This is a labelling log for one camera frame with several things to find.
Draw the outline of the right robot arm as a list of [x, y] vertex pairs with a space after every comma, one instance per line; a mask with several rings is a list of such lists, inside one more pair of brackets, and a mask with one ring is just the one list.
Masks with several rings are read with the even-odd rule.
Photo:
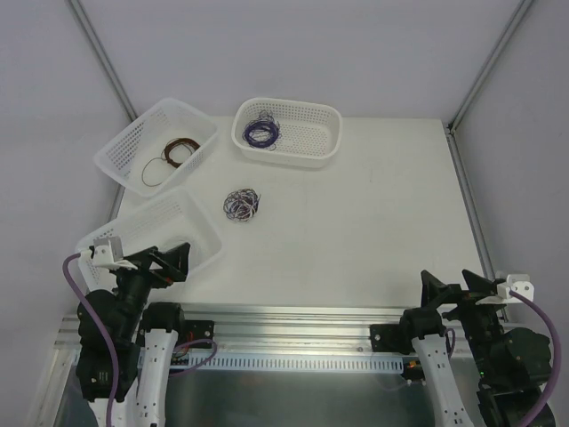
[[[415, 353], [421, 363], [437, 426], [470, 426], [450, 367], [452, 345], [446, 320], [461, 323], [479, 383], [478, 409], [487, 426], [554, 426], [549, 399], [561, 368], [561, 342], [551, 319], [520, 284], [489, 280], [464, 270], [465, 287], [421, 272], [421, 304], [403, 312], [397, 326], [399, 353]], [[527, 327], [505, 330], [498, 311], [519, 301], [546, 324], [547, 334]]]

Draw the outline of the white basket near left arm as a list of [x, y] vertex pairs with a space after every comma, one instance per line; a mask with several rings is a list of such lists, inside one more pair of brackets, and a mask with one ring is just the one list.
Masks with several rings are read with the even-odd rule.
[[150, 246], [160, 251], [190, 244], [189, 284], [217, 262], [224, 250], [218, 228], [195, 198], [182, 188], [168, 190], [86, 235], [76, 245], [81, 252], [96, 239], [119, 237], [124, 254], [131, 255]]

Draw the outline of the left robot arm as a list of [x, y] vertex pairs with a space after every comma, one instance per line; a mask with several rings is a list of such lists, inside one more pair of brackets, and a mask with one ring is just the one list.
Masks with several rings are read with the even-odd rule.
[[174, 347], [187, 335], [181, 306], [149, 302], [152, 291], [186, 280], [190, 245], [151, 246], [125, 255], [119, 238], [85, 252], [116, 279], [113, 290], [83, 294], [77, 308], [81, 350], [76, 376], [100, 426], [163, 426]]

